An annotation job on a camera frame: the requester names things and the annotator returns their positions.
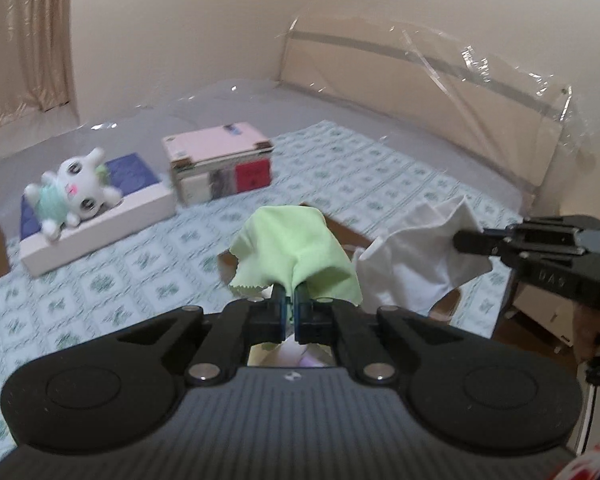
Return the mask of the beige curtain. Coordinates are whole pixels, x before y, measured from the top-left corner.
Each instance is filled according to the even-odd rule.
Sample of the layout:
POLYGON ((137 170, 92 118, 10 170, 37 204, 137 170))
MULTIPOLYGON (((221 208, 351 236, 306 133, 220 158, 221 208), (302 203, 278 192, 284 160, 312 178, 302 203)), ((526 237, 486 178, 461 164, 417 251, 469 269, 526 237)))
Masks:
POLYGON ((70 0, 0 0, 0 128, 71 101, 70 0))

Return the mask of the white cloth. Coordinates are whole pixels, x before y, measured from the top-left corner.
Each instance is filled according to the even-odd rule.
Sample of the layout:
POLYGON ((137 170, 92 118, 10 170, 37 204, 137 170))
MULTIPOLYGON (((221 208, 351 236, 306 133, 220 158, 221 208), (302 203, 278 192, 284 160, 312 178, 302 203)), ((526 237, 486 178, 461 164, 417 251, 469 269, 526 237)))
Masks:
POLYGON ((492 270, 487 256, 461 254, 460 230, 481 232, 464 196, 437 205, 420 203, 383 229, 353 263, 362 290, 361 308, 374 313, 397 306, 427 315, 452 290, 492 270))

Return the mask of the stack of books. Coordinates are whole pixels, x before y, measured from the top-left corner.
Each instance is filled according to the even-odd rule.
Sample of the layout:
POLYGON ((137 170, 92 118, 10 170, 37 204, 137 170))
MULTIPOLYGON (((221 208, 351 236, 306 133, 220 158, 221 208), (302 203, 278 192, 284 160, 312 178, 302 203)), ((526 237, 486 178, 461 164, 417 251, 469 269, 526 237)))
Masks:
POLYGON ((178 197, 186 206, 266 188, 274 144, 248 122, 162 139, 178 197))

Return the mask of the green microfibre cloth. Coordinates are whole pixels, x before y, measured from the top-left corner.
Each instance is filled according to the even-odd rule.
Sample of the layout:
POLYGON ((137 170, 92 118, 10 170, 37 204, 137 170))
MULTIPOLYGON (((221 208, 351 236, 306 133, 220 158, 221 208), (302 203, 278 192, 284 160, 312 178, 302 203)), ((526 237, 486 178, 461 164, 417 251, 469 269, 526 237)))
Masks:
POLYGON ((288 295, 302 283, 312 297, 358 306, 355 268, 321 211, 308 206, 263 206, 245 222, 228 252, 237 259, 228 286, 245 296, 275 284, 288 295))

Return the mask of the white bunny plush toy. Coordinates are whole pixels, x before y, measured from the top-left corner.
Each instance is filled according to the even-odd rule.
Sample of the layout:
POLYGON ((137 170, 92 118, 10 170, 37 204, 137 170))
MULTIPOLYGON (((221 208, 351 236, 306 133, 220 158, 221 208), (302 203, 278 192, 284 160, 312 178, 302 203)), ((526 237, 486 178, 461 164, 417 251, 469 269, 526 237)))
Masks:
POLYGON ((102 208, 122 202, 120 188, 98 182, 95 168, 104 163, 105 151, 93 148, 86 155, 66 159, 56 171, 45 171, 40 182, 24 188, 23 197, 46 240, 56 242, 63 228, 75 229, 95 218, 102 208))

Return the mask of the white flat box blue top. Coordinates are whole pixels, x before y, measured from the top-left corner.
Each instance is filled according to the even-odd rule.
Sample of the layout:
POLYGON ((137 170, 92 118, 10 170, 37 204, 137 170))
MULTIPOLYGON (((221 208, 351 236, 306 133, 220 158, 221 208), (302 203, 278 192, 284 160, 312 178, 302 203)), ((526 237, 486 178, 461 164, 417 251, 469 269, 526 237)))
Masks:
POLYGON ((110 184, 122 191, 122 202, 102 208, 95 218, 75 229, 63 228, 56 242, 46 240, 32 208, 26 200, 21 201, 20 259, 34 278, 174 216, 174 192, 140 156, 124 155, 105 165, 110 184))

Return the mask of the plastic wrapped headboard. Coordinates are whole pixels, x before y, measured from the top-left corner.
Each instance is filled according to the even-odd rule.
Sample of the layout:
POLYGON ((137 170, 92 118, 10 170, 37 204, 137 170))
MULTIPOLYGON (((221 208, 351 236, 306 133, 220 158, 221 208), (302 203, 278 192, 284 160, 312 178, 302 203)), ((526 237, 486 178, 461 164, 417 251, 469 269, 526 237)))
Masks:
POLYGON ((407 22, 306 14, 287 32, 280 80, 406 120, 558 202, 590 169, 570 84, 407 22))

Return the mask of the open brown cardboard tray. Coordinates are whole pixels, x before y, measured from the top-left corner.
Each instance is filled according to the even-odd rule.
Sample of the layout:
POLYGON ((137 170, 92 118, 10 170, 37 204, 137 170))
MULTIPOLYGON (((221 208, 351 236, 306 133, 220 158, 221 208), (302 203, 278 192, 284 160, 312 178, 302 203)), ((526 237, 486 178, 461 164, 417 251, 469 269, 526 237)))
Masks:
POLYGON ((220 277, 236 294, 306 283, 367 312, 394 304, 447 323, 467 281, 448 232, 457 217, 422 207, 368 240, 308 205, 264 206, 219 254, 220 277))

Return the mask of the small green box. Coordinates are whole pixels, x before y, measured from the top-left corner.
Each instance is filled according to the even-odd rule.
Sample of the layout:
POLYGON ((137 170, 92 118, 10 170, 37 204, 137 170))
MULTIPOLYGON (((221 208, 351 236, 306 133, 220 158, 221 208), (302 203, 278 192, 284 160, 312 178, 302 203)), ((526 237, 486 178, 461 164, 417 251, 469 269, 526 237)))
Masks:
POLYGON ((101 186, 110 185, 110 171, 105 164, 98 165, 95 168, 95 174, 101 186))

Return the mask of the green floral tablecloth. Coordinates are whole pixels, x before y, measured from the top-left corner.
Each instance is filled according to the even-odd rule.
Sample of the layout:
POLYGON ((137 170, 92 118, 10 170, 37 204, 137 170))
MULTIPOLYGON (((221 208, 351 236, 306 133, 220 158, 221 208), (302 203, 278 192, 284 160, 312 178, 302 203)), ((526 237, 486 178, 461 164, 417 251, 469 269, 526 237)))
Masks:
MULTIPOLYGON (((412 154, 332 122, 281 134, 274 145, 269 188, 180 208, 173 218, 40 278, 27 274, 9 243, 12 270, 0 279, 0 391, 11 372, 43 354, 186 302, 220 310, 230 291, 216 257, 261 206, 308 203, 367 236, 419 203, 455 196, 468 200, 486 228, 518 217, 412 154)), ((0 410, 0 458, 13 445, 0 410)))

